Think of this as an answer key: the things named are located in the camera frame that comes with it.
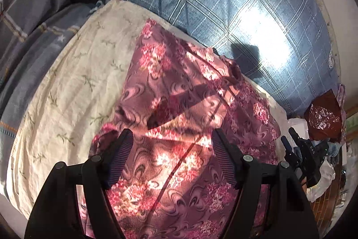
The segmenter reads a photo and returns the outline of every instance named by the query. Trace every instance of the pink floral blanket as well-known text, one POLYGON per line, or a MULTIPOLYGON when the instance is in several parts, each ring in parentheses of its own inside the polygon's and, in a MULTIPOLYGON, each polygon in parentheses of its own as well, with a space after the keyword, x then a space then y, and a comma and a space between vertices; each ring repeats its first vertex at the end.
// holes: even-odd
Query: pink floral blanket
MULTIPOLYGON (((133 148, 107 195, 127 239, 219 236, 237 191, 215 158, 213 129, 221 128, 244 154, 277 164, 279 126, 237 64, 151 19, 137 39, 114 119, 94 137, 89 154, 102 153, 124 128, 134 133, 133 148)), ((85 201, 81 217, 94 237, 85 201)), ((263 217, 259 203, 255 222, 263 217)))

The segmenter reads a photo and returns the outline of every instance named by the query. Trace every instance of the white wall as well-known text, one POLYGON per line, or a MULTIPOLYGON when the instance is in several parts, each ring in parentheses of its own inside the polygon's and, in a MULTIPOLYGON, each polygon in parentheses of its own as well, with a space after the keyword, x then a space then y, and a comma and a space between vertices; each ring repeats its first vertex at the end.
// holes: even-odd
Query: white wall
POLYGON ((0 213, 8 222, 10 228, 20 238, 24 238, 27 220, 2 194, 0 194, 0 213))
POLYGON ((346 85, 345 108, 358 103, 358 6, 354 0, 323 0, 334 28, 341 82, 346 85))

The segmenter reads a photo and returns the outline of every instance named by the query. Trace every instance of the plastic bag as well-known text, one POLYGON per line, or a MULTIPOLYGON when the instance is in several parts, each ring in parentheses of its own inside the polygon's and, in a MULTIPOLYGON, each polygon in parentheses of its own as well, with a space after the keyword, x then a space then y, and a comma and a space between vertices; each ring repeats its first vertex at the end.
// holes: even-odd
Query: plastic bag
POLYGON ((324 159, 319 172, 321 173, 321 179, 319 182, 315 186, 307 189, 307 199, 310 202, 314 202, 321 197, 335 179, 333 166, 329 164, 327 158, 324 159))
POLYGON ((304 118, 311 140, 321 141, 329 138, 335 142, 341 137, 341 108, 331 89, 313 100, 304 118))
POLYGON ((306 120, 302 118, 291 118, 287 122, 289 123, 289 128, 290 127, 294 128, 296 133, 302 139, 309 139, 308 125, 306 120))

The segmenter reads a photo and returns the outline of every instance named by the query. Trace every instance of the white plastic bag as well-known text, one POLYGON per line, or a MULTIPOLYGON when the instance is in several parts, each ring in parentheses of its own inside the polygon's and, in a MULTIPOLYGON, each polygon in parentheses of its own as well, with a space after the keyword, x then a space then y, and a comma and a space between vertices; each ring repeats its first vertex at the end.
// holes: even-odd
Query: white plastic bag
POLYGON ((321 173, 321 179, 319 182, 315 186, 307 189, 307 199, 310 202, 314 202, 322 196, 322 194, 324 194, 327 188, 331 185, 332 180, 335 179, 333 166, 327 161, 327 158, 324 159, 319 172, 321 173))
MULTIPOLYGON (((303 139, 309 139, 308 135, 308 126, 306 120, 302 118, 291 118, 287 121, 288 128, 292 127, 295 129, 296 133, 303 139)), ((292 148, 297 147, 293 141, 291 135, 286 136, 292 148)))

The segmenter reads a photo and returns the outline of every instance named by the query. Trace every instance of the screw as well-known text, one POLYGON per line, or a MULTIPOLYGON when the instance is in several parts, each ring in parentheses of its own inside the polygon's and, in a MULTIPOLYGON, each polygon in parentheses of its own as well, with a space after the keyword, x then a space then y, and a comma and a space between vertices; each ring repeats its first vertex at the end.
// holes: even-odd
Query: screw
POLYGON ((253 161, 254 159, 252 158, 251 155, 246 154, 246 155, 244 155, 244 160, 247 162, 250 162, 250 161, 253 161))
POLYGON ((57 162, 57 163, 55 164, 55 168, 56 168, 56 169, 61 169, 61 168, 64 167, 64 166, 65 166, 65 162, 62 162, 62 161, 57 162))
POLYGON ((290 164, 287 161, 281 161, 280 164, 283 168, 288 168, 290 166, 290 164))
POLYGON ((98 162, 98 161, 100 161, 101 159, 102 159, 102 157, 101 157, 100 155, 94 155, 94 156, 91 157, 91 160, 92 160, 93 162, 98 162))

